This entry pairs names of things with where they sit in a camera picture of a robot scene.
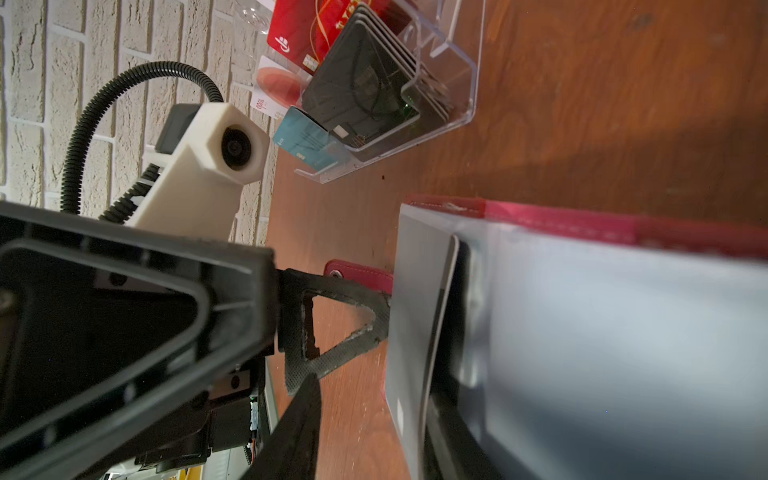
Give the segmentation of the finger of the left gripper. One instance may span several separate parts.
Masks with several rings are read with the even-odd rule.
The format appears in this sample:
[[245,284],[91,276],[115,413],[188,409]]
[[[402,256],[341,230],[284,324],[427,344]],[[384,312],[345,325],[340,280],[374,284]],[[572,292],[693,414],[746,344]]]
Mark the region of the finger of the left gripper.
[[280,272],[278,349],[287,393],[323,378],[388,337],[390,296],[352,280],[293,269]]

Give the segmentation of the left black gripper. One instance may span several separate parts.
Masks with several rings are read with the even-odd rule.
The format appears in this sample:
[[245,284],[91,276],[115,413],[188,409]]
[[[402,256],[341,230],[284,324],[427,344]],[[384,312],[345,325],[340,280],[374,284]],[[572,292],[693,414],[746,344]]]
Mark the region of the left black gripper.
[[271,249],[1,206],[1,475],[73,479],[190,435],[273,341]]

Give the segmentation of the red leather card holder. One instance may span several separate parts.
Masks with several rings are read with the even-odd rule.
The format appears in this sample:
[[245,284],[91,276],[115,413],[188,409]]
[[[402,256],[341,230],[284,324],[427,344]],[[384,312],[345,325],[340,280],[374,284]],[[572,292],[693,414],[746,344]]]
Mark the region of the red leather card holder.
[[[430,390],[453,399],[502,478],[766,477],[765,229],[404,205],[459,240]],[[392,296],[394,270],[325,272]]]

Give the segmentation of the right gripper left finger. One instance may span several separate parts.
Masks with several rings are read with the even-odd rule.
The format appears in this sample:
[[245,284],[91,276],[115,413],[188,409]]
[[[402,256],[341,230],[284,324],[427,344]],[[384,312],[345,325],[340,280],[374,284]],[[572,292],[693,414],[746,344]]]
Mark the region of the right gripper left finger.
[[321,415],[319,380],[309,374],[241,479],[314,479]]

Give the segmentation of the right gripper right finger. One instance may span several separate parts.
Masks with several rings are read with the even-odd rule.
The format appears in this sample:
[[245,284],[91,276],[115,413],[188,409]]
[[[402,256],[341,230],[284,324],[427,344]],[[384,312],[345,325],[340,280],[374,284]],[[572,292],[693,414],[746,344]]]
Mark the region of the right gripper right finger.
[[426,403],[424,462],[426,479],[502,479],[441,389],[432,388]]

